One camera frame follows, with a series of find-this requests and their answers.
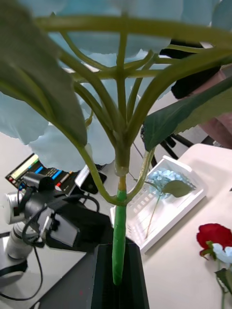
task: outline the hydrangea petal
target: hydrangea petal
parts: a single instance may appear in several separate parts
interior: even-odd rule
[[[87,128],[87,135],[94,163],[99,165],[111,163],[115,159],[115,150],[96,118],[93,118],[91,125]]]
[[[55,126],[48,126],[44,135],[31,142],[29,146],[45,167],[69,172],[78,171],[85,166],[78,150]]]
[[[62,11],[69,0],[19,0],[27,6],[34,16],[49,16],[51,13]]]
[[[85,119],[89,117],[83,110]],[[96,164],[108,164],[115,158],[115,151],[99,121],[93,117],[87,128],[88,145]],[[41,163],[65,171],[77,171],[85,166],[85,162],[75,146],[55,126],[48,126],[44,135],[29,144]]]
[[[232,1],[222,0],[215,8],[212,26],[230,31],[232,29]]]
[[[226,247],[225,250],[223,250],[222,245],[214,243],[213,251],[220,261],[226,264],[232,264],[232,247]]]
[[[184,0],[181,21],[188,24],[208,26],[215,6],[220,0]]]
[[[0,132],[25,145],[44,134],[48,121],[27,103],[0,92]]]

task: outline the pink clothing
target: pink clothing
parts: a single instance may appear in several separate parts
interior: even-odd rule
[[[220,70],[206,83],[194,90],[192,94],[203,92],[224,79],[226,79],[226,76]],[[232,113],[225,113],[219,117],[212,118],[201,124],[200,127],[223,147],[232,149]]]

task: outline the artificial leaf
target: artificial leaf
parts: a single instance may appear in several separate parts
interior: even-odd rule
[[[232,273],[231,273],[231,270],[230,269],[228,269],[227,271],[226,271],[226,280],[227,280],[227,282],[228,282],[228,285],[229,285],[229,291],[230,291],[230,293],[232,294]]]
[[[221,0],[221,2],[215,7],[212,27],[217,27],[230,31],[232,29],[232,1]]]
[[[217,278],[224,284],[224,286],[228,289],[228,291],[232,294],[231,286],[227,281],[227,269],[222,268],[215,272]]]
[[[223,92],[226,92],[230,87],[232,87],[232,77],[218,83],[202,93],[180,100],[147,116],[144,122],[144,142],[146,150],[150,151],[156,145],[161,143],[165,138],[172,134],[177,126],[187,119],[196,108],[206,102],[209,102],[209,104],[207,105],[207,111],[204,112],[205,115],[208,112],[214,113],[214,116],[219,116],[226,112],[227,110],[225,111],[224,103],[221,102],[220,96],[218,98],[220,101],[217,101],[218,106],[214,112],[210,111],[210,101],[213,97],[215,97],[216,100],[219,94],[223,94]],[[194,124],[197,125],[201,121],[202,119],[196,121],[197,123],[194,122]],[[178,132],[185,130],[186,127],[190,128],[188,122],[185,122],[184,126],[181,124],[181,127],[178,127]]]
[[[26,9],[15,0],[0,0],[0,7],[1,63],[22,72],[27,80],[35,83],[52,111],[52,114],[45,113],[43,116],[64,128],[77,142],[86,145],[85,120],[73,90],[72,79],[58,65],[59,47],[35,26]],[[5,68],[0,67],[0,70],[3,74]],[[33,103],[42,108],[38,95],[29,89],[26,80],[20,82],[13,74],[13,81],[8,77],[9,87],[30,94]],[[14,91],[5,89],[4,93],[15,97]]]
[[[175,197],[183,197],[192,191],[192,188],[181,180],[173,180],[165,185],[163,193],[170,193]]]
[[[232,112],[232,88],[211,98],[204,105],[196,108],[192,114],[178,125],[175,133],[184,132],[193,126],[203,124],[222,113]]]

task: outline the light blue hydrangea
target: light blue hydrangea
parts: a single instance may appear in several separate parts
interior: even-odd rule
[[[159,168],[158,170],[155,170],[154,172],[149,174],[149,176],[147,177],[147,181],[153,183],[156,186],[156,188],[150,186],[150,192],[156,194],[156,196],[160,197],[161,199],[168,198],[171,195],[169,193],[163,193],[162,190],[166,184],[173,180],[183,181],[184,183],[188,184],[193,190],[196,188],[191,183],[191,181],[184,175],[165,168]]]
[[[223,249],[222,245],[214,243],[213,251],[217,259],[225,263],[227,267],[232,264],[232,247],[225,247],[225,249]]]
[[[51,13],[64,16],[69,14],[93,14],[120,16],[127,12],[130,16],[154,18],[163,20],[184,21],[199,25],[209,25],[213,20],[216,27],[228,29],[220,24],[220,15],[226,19],[226,11],[230,12],[228,0],[19,0],[28,7],[34,16],[49,16]],[[116,65],[119,36],[113,33],[69,33],[73,43],[90,58],[112,67]],[[58,45],[74,56],[67,43],[58,33],[49,33]],[[148,50],[159,53],[166,47],[170,39],[129,35],[125,62],[142,59]],[[162,70],[167,65],[153,65],[151,69]],[[139,89],[142,96],[152,78],[144,78]],[[126,79],[126,97],[130,96],[135,79]],[[110,96],[117,104],[116,83],[113,80],[103,81]],[[99,101],[94,89],[87,83],[83,84]],[[90,115],[90,109],[79,97],[85,117]],[[24,144],[29,144],[46,166],[63,170],[76,170],[84,162],[68,139],[56,128],[37,114],[26,103],[0,94],[0,131],[19,138]],[[91,146],[95,163],[109,163],[114,159],[114,150],[98,120],[94,117],[88,128],[88,143]]]

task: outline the black vase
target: black vase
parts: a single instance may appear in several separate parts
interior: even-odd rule
[[[123,278],[115,286],[112,275],[112,244],[99,245],[94,252],[96,268],[89,309],[149,309],[139,247],[126,243]]]

